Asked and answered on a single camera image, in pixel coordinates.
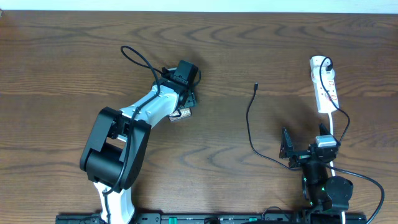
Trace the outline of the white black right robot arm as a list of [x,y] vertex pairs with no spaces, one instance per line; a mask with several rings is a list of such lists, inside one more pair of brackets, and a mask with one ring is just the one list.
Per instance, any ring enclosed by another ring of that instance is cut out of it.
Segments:
[[302,171],[302,186],[310,208],[303,211],[303,218],[311,222],[315,215],[333,215],[341,218],[341,213],[349,209],[353,194],[353,183],[342,176],[330,176],[326,166],[336,159],[340,143],[329,130],[319,125],[320,134],[315,142],[301,151],[294,150],[292,139],[286,128],[282,128],[279,152],[281,159],[288,159],[288,168]]

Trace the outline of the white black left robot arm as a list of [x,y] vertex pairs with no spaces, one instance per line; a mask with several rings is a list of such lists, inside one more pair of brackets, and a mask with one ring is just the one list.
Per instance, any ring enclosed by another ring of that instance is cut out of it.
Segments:
[[94,183],[105,223],[129,223],[135,208],[131,187],[141,170],[152,128],[166,116],[195,104],[194,84],[162,81],[119,110],[97,115],[80,157],[80,169]]

